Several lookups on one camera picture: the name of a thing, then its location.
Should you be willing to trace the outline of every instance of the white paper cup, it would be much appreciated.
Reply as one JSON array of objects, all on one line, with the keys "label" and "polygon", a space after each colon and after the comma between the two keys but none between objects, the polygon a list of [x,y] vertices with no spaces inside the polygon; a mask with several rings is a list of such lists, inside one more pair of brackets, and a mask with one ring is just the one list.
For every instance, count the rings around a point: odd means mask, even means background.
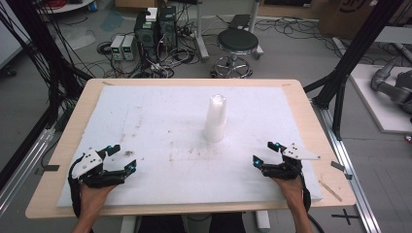
[{"label": "white paper cup", "polygon": [[209,109],[206,116],[204,136],[211,143],[223,139],[226,126],[226,99],[220,95],[210,97]]}]

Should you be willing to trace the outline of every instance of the robotic hand exoskeleton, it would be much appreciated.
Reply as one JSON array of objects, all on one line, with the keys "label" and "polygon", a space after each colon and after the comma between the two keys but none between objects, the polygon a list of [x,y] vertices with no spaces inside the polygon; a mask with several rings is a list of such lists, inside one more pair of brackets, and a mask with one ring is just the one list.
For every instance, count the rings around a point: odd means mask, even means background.
[{"label": "robotic hand exoskeleton", "polygon": [[282,146],[279,143],[268,142],[267,146],[280,152],[282,154],[283,163],[281,164],[266,164],[263,160],[254,155],[254,166],[260,169],[261,173],[265,177],[277,178],[282,180],[293,180],[300,177],[303,189],[303,204],[306,212],[309,211],[311,206],[310,192],[306,187],[305,179],[302,173],[301,159],[320,159],[316,154],[299,148],[295,144],[292,144],[289,148]]},{"label": "robotic hand exoskeleton", "polygon": [[124,183],[125,179],[136,171],[136,159],[124,166],[123,170],[103,170],[103,160],[120,151],[120,145],[95,151],[90,149],[77,159],[69,170],[68,182],[70,184],[73,210],[79,217],[81,212],[80,184],[85,183],[89,187],[100,188]]}]

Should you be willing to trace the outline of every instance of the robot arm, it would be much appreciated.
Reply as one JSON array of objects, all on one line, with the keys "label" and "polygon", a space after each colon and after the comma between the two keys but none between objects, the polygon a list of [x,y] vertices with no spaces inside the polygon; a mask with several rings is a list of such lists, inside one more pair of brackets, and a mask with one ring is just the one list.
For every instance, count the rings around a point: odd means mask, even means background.
[{"label": "robot arm", "polygon": [[[378,70],[372,77],[370,87],[373,90],[388,95],[389,97],[391,97],[391,100],[395,103],[403,105],[406,102],[408,102],[408,100],[410,100],[411,91],[408,90],[406,86],[392,86],[390,84],[385,83],[385,80],[391,75],[391,71],[395,67],[396,63],[397,58],[394,58],[390,62],[388,62],[382,69]],[[397,78],[401,80],[412,80],[412,73],[401,73]]]}]

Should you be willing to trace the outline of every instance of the stool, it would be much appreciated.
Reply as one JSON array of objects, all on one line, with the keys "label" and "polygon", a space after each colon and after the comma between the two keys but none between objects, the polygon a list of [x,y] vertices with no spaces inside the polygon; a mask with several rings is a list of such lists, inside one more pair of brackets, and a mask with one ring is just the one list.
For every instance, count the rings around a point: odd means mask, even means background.
[{"label": "stool", "polygon": [[257,50],[258,38],[249,31],[242,29],[227,29],[218,36],[218,46],[230,52],[230,56],[219,58],[211,71],[212,78],[246,78],[253,74],[249,63],[238,55],[249,54]]}]

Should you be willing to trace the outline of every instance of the stool base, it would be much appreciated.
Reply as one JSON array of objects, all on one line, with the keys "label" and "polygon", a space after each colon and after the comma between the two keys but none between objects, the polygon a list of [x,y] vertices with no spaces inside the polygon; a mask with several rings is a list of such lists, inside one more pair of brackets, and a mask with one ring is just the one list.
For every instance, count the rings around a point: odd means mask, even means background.
[{"label": "stool base", "polygon": [[223,56],[219,58],[214,65],[214,71],[211,72],[212,78],[221,76],[228,79],[245,79],[253,74],[249,63],[236,54]]}]

